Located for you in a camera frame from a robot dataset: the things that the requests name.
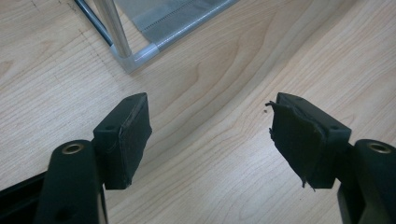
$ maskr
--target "wood grain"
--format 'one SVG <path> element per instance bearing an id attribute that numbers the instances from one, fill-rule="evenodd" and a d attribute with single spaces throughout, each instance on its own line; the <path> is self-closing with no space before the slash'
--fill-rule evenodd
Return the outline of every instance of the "wood grain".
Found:
<path id="1" fill-rule="evenodd" d="M 121 15 L 134 51 L 147 41 Z M 0 2 L 0 189 L 124 97 L 148 93 L 153 135 L 111 223 L 340 223 L 333 189 L 303 189 L 264 104 L 300 95 L 396 145 L 396 2 L 244 0 L 132 74 L 71 0 Z"/>

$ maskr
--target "metal rod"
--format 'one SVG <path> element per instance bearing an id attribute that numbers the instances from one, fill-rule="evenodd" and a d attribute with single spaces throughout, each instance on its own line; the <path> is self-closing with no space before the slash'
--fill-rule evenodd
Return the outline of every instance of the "metal rod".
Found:
<path id="1" fill-rule="evenodd" d="M 102 20 L 110 33 L 114 47 L 121 58 L 128 58 L 132 51 L 122 29 L 119 13 L 113 0 L 94 0 Z"/>
<path id="2" fill-rule="evenodd" d="M 107 42 L 109 46 L 113 45 L 113 41 L 111 41 L 111 37 L 108 34 L 106 27 L 102 24 L 102 22 L 97 18 L 95 13 L 91 10 L 90 6 L 84 0 L 75 0 L 78 7 L 84 13 L 84 15 L 90 20 L 92 25 L 96 28 L 102 38 Z"/>

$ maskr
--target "wooden floor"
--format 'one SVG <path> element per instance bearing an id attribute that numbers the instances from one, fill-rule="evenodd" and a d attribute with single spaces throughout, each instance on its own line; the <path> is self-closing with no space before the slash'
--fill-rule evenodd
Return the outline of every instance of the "wooden floor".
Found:
<path id="1" fill-rule="evenodd" d="M 110 223 L 340 223 L 339 183 L 302 188 L 264 104 L 296 94 L 350 143 L 395 146 L 396 1 L 242 0 L 125 74 L 72 0 L 2 0 L 0 189 L 142 91 L 153 135 L 132 186 L 106 192 Z"/>

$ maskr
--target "gray rod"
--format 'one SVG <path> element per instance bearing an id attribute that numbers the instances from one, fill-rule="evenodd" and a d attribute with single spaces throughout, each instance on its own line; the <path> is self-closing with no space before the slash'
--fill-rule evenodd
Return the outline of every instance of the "gray rod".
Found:
<path id="1" fill-rule="evenodd" d="M 122 29 L 119 13 L 113 0 L 94 0 L 108 32 L 113 40 L 114 47 L 121 58 L 128 58 L 132 52 L 128 40 Z"/>

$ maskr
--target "light wood surface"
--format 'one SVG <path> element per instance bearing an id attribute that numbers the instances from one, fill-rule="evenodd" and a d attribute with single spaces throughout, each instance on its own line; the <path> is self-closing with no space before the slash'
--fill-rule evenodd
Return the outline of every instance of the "light wood surface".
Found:
<path id="1" fill-rule="evenodd" d="M 121 16 L 134 50 L 147 42 Z M 111 223 L 340 223 L 333 189 L 302 188 L 270 139 L 280 91 L 396 145 L 396 1 L 241 0 L 125 74 L 72 0 L 0 1 L 0 189 L 124 97 L 153 135 Z"/>

